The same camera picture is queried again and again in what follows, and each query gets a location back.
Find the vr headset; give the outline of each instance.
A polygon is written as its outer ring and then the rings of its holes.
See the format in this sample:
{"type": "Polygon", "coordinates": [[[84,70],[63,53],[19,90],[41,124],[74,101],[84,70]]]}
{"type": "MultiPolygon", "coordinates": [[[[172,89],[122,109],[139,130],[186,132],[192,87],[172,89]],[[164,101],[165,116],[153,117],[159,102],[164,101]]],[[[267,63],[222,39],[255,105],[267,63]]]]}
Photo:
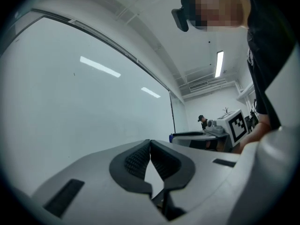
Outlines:
{"type": "Polygon", "coordinates": [[[180,9],[172,10],[173,18],[180,30],[188,31],[188,21],[197,29],[206,29],[207,22],[201,20],[200,14],[196,14],[195,0],[181,0],[181,5],[180,9]]]}

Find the cap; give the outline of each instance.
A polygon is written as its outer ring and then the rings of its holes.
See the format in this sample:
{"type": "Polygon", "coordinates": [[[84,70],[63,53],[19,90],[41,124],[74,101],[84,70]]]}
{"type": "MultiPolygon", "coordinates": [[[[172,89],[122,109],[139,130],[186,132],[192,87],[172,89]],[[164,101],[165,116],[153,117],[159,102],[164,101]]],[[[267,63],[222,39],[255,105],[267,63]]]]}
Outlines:
{"type": "Polygon", "coordinates": [[[200,122],[202,118],[204,118],[204,116],[203,116],[203,115],[200,115],[200,116],[199,116],[199,119],[198,119],[198,122],[200,122]]]}

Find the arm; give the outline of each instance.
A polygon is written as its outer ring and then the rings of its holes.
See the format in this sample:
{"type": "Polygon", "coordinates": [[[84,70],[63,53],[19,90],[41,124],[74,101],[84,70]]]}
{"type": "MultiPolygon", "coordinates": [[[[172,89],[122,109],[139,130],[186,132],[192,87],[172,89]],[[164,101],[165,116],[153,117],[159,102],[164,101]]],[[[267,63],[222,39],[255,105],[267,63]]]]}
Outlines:
{"type": "Polygon", "coordinates": [[[241,154],[244,147],[248,143],[258,142],[265,134],[271,131],[269,116],[266,114],[259,115],[259,123],[253,129],[253,131],[248,134],[239,145],[234,148],[234,153],[241,154]]]}

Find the fluorescent light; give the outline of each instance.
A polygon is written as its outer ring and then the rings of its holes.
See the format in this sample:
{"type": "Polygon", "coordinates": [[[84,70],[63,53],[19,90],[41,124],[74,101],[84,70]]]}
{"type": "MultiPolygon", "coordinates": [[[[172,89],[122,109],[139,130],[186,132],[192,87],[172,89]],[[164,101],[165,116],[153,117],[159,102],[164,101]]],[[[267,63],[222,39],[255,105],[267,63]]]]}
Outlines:
{"type": "Polygon", "coordinates": [[[156,98],[160,98],[160,96],[158,94],[156,94],[155,92],[152,92],[151,90],[149,90],[148,88],[142,88],[143,91],[149,93],[150,95],[156,97],[156,98]]]}
{"type": "Polygon", "coordinates": [[[89,59],[87,59],[87,58],[85,58],[83,56],[80,57],[80,62],[85,63],[85,64],[87,64],[87,65],[89,65],[89,66],[91,66],[93,68],[96,68],[96,69],[98,69],[100,71],[106,72],[106,73],[108,73],[110,75],[113,75],[115,77],[120,77],[121,76],[120,73],[117,73],[117,72],[111,70],[110,68],[105,67],[105,66],[101,65],[100,63],[97,63],[97,62],[94,62],[92,60],[89,60],[89,59]]]}
{"type": "Polygon", "coordinates": [[[220,77],[222,64],[223,64],[223,57],[224,57],[223,51],[217,52],[217,69],[216,69],[215,77],[220,77]]]}

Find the white ceiling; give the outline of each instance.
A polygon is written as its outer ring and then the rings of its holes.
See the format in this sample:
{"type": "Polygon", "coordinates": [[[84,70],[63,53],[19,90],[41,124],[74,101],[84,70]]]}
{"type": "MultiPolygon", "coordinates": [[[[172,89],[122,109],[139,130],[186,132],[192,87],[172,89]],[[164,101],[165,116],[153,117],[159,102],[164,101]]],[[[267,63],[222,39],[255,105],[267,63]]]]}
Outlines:
{"type": "Polygon", "coordinates": [[[114,13],[116,20],[131,26],[148,42],[168,66],[182,95],[190,93],[190,85],[214,78],[211,74],[216,69],[218,51],[223,50],[225,54],[223,78],[234,79],[246,59],[248,45],[243,28],[214,32],[194,27],[188,32],[179,30],[171,10],[181,7],[180,0],[93,1],[114,13]]]}

